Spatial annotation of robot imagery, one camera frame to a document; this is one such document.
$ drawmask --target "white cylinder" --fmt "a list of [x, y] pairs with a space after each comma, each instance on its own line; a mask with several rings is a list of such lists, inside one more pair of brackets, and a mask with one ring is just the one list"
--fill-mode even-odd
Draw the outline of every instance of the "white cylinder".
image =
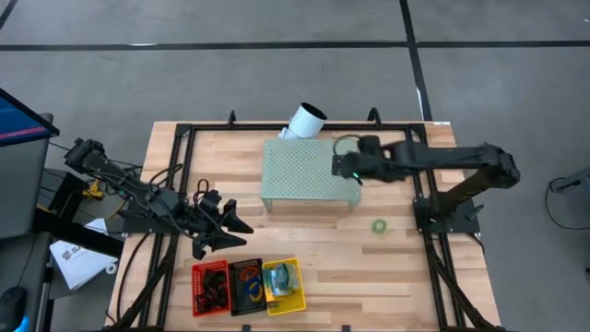
[[301, 139], [315, 137], [328, 118], [315, 106], [302, 102], [289, 121], [289, 127], [278, 134], [281, 139]]

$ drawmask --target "green tape roll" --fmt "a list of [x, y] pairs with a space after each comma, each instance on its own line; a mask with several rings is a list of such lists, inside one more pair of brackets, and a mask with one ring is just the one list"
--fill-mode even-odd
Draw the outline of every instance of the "green tape roll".
[[377, 219], [371, 225], [372, 232], [376, 234], [383, 234], [387, 231], [387, 222], [383, 219]]

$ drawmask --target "white paper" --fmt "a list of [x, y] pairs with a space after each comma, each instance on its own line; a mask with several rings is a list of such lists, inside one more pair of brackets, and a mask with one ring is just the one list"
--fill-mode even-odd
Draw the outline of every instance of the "white paper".
[[[88, 223], [86, 228], [107, 234], [103, 218]], [[103, 269], [117, 261], [117, 258], [84, 249], [79, 245], [58, 241], [49, 246], [65, 282], [75, 290], [98, 275]]]

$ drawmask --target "black floor line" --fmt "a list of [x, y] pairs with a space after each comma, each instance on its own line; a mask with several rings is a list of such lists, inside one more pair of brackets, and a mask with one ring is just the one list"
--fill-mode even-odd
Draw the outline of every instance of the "black floor line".
[[18, 0], [10, 0], [10, 2], [8, 3], [8, 5], [4, 9], [4, 12], [2, 13], [2, 16], [0, 16], [0, 30], [2, 29], [2, 27], [4, 27], [4, 24], [6, 23], [6, 20], [8, 19], [8, 17], [10, 16], [10, 14], [12, 13], [12, 10], [17, 5], [17, 2], [18, 2]]
[[412, 62], [412, 71], [414, 72], [414, 82], [418, 89], [418, 98], [420, 111], [422, 113], [422, 120], [432, 121], [431, 104], [428, 101], [428, 93], [426, 92], [426, 82], [424, 82], [424, 74], [422, 73], [422, 65], [420, 64], [420, 56], [418, 48], [416, 47], [416, 37], [414, 35], [414, 26], [412, 25], [412, 17], [409, 14], [409, 6], [407, 0], [399, 0], [399, 6], [402, 10], [402, 18], [404, 19], [404, 28], [407, 35], [407, 48], [409, 50], [409, 58]]
[[417, 41], [418, 48], [590, 47], [590, 41]]
[[0, 51], [211, 51], [280, 49], [373, 49], [407, 47], [405, 41], [261, 41], [139, 44], [0, 45]]

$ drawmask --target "black basket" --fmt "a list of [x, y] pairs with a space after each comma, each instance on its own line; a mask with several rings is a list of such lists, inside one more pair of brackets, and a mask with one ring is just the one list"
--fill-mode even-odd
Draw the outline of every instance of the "black basket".
[[[258, 276], [260, 276], [260, 287], [262, 299], [260, 302], [252, 302], [250, 296], [245, 291], [246, 280], [240, 279], [240, 274], [247, 267], [256, 267]], [[230, 297], [231, 297], [231, 315], [252, 314], [266, 310], [265, 286], [262, 282], [262, 259], [249, 259], [229, 265], [230, 272]]]

